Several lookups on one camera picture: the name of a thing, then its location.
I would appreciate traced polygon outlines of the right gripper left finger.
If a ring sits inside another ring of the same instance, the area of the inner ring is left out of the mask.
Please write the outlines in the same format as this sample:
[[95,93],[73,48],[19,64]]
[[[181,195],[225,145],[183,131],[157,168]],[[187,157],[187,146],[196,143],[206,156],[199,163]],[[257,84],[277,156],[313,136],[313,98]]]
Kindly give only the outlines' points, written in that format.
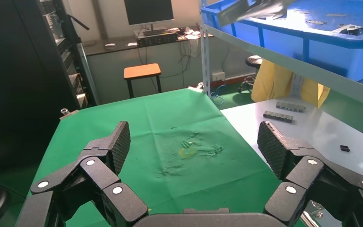
[[109,136],[88,142],[75,161],[31,187],[16,225],[64,227],[80,206],[92,202],[110,226],[133,226],[148,209],[119,178],[130,142],[125,121]]

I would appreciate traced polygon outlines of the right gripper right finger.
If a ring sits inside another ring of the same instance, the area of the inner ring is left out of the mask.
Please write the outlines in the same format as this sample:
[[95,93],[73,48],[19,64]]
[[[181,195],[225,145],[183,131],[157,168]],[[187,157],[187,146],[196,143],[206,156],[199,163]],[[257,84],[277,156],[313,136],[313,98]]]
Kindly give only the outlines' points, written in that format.
[[259,125],[257,144],[281,181],[264,211],[293,226],[310,201],[344,227],[363,227],[363,175],[327,160],[308,142],[283,135],[272,122]]

